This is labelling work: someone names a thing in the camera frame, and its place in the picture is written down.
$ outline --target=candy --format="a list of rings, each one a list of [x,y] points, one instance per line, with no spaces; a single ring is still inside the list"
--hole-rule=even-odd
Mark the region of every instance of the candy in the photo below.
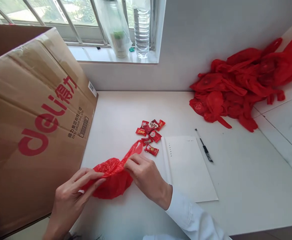
[[[157,122],[155,119],[154,119],[154,120],[152,120],[152,121],[151,121],[151,123],[153,123],[153,124],[154,124],[154,126],[155,126],[155,129],[159,127],[159,124],[158,124],[158,122]]]
[[[165,125],[166,123],[163,120],[159,120],[159,127],[156,129],[157,131],[161,130],[161,128]]]
[[[151,133],[149,134],[149,136],[152,137],[152,139],[157,143],[160,139],[161,139],[161,135],[156,132],[155,130],[151,131]]]
[[[142,123],[141,123],[141,127],[140,128],[143,128],[144,127],[144,125],[147,125],[149,122],[147,122],[147,121],[145,121],[145,120],[143,120],[142,121]]]
[[[142,139],[141,139],[141,142],[142,142],[142,145],[143,145],[143,146],[146,146],[148,143],[153,142],[153,139],[152,139],[151,137],[148,137],[148,138],[142,138]]]
[[[155,130],[157,127],[159,127],[157,121],[156,120],[153,120],[153,121],[143,126],[144,130],[146,130],[146,133],[148,134],[150,134],[152,130]]]
[[[145,147],[145,152],[151,153],[154,156],[157,156],[159,150],[157,148],[152,147],[151,145],[147,144]]]
[[[146,131],[144,129],[142,129],[142,128],[137,128],[136,133],[140,134],[140,135],[147,136]]]

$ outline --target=tree foliage outside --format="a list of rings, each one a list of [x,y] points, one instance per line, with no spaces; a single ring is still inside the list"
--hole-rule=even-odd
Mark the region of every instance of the tree foliage outside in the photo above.
[[[44,22],[65,23],[60,10],[53,0],[28,0],[32,7],[39,14]],[[67,13],[74,24],[98,26],[90,0],[62,0]],[[127,0],[127,15],[129,28],[133,28],[132,0]],[[5,14],[28,10],[22,0],[0,0],[0,8]]]

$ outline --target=green object on sill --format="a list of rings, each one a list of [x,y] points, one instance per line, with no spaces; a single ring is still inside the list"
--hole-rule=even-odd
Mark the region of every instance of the green object on sill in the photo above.
[[[113,35],[114,35],[116,40],[121,40],[121,39],[123,39],[124,32],[123,31],[121,31],[121,32],[113,32]]]

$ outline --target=black pen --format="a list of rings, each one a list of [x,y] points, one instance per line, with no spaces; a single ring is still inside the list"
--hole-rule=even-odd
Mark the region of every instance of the black pen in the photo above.
[[[207,156],[208,160],[209,160],[210,162],[213,162],[213,160],[212,160],[212,158],[211,158],[211,156],[210,156],[210,154],[209,154],[209,152],[208,152],[208,150],[207,150],[206,146],[204,145],[204,143],[203,143],[202,139],[201,139],[201,138],[200,138],[200,136],[199,136],[199,133],[198,133],[198,131],[197,131],[197,128],[195,128],[195,131],[196,131],[196,133],[197,133],[197,135],[198,135],[198,137],[199,137],[200,141],[201,141],[201,142],[202,142],[202,144],[203,144],[203,148],[204,148],[204,150],[205,150],[205,154],[206,154],[206,156]]]

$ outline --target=white desk surface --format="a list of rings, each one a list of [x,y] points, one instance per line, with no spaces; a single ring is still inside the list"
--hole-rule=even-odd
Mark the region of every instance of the white desk surface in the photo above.
[[[205,158],[219,198],[199,205],[229,235],[292,226],[292,169],[259,130],[250,133],[228,117],[232,129],[205,122],[189,106],[192,92],[98,93],[82,167],[93,168],[111,157],[122,159],[142,137],[135,134],[142,120],[164,120],[162,136],[196,136],[197,128],[214,160],[212,164]],[[152,145],[159,149],[157,157],[144,154],[165,179],[162,144]],[[83,239],[142,239],[153,234],[186,239],[135,184],[113,200],[91,198],[73,229]]]

